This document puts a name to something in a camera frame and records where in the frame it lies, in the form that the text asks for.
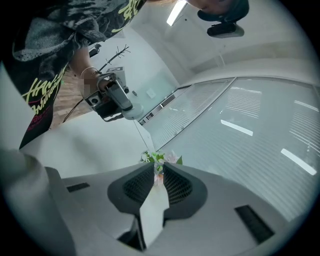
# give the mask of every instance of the black graphic t-shirt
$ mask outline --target black graphic t-shirt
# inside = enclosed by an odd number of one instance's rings
[[[60,0],[21,25],[4,66],[34,111],[20,147],[46,132],[75,51],[121,31],[146,0]]]

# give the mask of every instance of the person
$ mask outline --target person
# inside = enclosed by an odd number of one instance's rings
[[[12,82],[34,111],[20,148],[49,129],[66,67],[78,78],[95,81],[99,73],[90,62],[88,46],[125,28],[146,1],[50,0],[24,20],[3,60]],[[187,0],[202,15],[219,17],[239,1]]]

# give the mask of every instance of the flower bouquet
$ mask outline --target flower bouquet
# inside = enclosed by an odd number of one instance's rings
[[[182,156],[178,157],[172,150],[170,153],[145,151],[141,156],[141,163],[154,163],[154,186],[164,183],[165,162],[182,165]]]

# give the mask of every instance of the bracelet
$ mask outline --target bracelet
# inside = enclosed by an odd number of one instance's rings
[[[87,67],[87,68],[85,68],[82,72],[81,72],[81,75],[80,75],[80,78],[82,78],[82,75],[84,74],[84,72],[86,71],[86,70],[88,70],[88,69],[96,69],[94,66],[89,66],[89,67]]]

